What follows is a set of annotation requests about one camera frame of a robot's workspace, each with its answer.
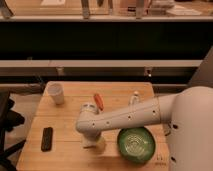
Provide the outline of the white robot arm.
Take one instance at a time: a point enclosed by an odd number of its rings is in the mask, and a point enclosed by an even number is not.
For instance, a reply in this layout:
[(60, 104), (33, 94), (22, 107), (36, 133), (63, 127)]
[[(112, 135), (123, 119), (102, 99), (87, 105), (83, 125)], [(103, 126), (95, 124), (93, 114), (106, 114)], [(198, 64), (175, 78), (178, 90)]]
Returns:
[(81, 109), (76, 130), (92, 140), (102, 131), (169, 123), (170, 171), (213, 171), (213, 88), (196, 86), (103, 114)]

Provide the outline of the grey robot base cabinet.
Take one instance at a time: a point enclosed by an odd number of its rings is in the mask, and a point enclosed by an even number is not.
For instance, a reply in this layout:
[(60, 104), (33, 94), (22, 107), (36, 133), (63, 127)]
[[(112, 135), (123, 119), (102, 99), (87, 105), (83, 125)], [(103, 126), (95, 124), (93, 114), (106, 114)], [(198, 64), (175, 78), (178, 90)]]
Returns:
[(213, 46), (191, 77), (188, 86), (207, 86), (213, 88)]

